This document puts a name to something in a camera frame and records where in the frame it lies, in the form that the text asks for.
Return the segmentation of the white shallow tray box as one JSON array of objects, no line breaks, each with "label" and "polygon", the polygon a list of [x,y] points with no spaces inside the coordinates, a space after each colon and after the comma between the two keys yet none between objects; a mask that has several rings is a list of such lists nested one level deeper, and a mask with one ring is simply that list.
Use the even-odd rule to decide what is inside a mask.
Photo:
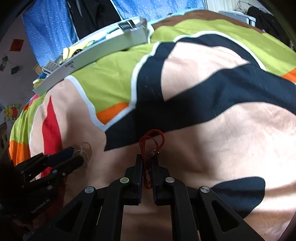
[{"label": "white shallow tray box", "polygon": [[139,16],[108,25],[65,48],[62,60],[49,61],[46,74],[33,92],[39,96],[73,72],[96,60],[121,50],[149,42],[150,25]]}]

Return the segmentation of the red square wall paper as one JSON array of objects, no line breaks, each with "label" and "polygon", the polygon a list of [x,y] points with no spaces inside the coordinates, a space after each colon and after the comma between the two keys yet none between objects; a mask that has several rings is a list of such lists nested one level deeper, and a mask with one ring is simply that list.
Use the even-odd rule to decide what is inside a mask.
[{"label": "red square wall paper", "polygon": [[10,47],[10,52],[20,52],[23,47],[23,39],[13,39]]}]

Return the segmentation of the thin wire hoop bangles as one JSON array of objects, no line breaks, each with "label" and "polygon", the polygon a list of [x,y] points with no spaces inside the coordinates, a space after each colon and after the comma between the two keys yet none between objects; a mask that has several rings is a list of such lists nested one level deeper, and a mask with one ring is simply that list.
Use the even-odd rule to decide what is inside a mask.
[{"label": "thin wire hoop bangles", "polygon": [[88,142],[82,142],[74,147],[73,156],[81,156],[83,158],[83,167],[87,166],[91,156],[92,148]]}]

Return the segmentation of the cartoon wall sticker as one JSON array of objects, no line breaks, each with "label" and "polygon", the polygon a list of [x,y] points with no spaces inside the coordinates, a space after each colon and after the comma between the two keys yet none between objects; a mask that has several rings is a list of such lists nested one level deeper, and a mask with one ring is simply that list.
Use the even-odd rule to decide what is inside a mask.
[{"label": "cartoon wall sticker", "polygon": [[10,104],[3,106],[4,121],[14,121],[20,114],[20,104]]}]

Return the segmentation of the dark hanging clothes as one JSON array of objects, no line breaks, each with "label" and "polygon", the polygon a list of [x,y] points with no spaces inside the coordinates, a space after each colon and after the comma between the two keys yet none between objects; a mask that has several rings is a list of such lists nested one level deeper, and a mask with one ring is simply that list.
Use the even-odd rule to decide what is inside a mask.
[{"label": "dark hanging clothes", "polygon": [[68,0],[67,6],[79,39],[121,21],[110,0]]}]

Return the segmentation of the colourful cartoon bedspread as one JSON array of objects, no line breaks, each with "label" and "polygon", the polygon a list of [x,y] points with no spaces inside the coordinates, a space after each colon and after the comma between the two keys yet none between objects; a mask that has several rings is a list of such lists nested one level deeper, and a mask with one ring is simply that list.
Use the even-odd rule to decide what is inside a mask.
[{"label": "colourful cartoon bedspread", "polygon": [[154,25],[149,44],[98,59],[34,96],[10,137],[15,164],[89,144],[64,203],[132,166],[138,142],[160,130],[160,163],[206,185],[262,236],[279,240],[295,215],[295,52],[211,11]]}]

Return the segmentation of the white storage box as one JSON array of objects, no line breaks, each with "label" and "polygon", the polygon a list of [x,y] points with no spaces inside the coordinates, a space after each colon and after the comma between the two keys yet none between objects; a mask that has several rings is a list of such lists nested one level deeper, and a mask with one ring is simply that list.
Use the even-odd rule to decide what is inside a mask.
[{"label": "white storage box", "polygon": [[219,11],[218,13],[228,16],[230,18],[239,20],[241,22],[244,22],[248,25],[251,25],[252,27],[255,27],[256,24],[256,18],[246,15],[244,13],[241,13],[239,11]]}]

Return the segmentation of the blue dotted curtain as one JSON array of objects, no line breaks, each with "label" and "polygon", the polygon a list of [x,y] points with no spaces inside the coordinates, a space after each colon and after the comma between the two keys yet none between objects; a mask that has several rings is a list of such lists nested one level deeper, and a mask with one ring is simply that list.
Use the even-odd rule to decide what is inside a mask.
[{"label": "blue dotted curtain", "polygon": [[39,0],[22,19],[40,66],[56,60],[63,49],[121,20],[141,16],[156,21],[187,9],[206,9],[205,1],[61,1]]}]

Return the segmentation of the pile of dark clothes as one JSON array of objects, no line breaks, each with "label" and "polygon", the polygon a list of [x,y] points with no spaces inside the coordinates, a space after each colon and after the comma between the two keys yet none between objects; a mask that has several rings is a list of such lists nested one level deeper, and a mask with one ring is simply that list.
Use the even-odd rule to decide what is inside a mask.
[{"label": "pile of dark clothes", "polygon": [[290,46],[290,38],[273,15],[263,12],[262,10],[254,6],[251,6],[247,10],[247,15],[255,18],[256,28],[272,35],[287,46]]}]

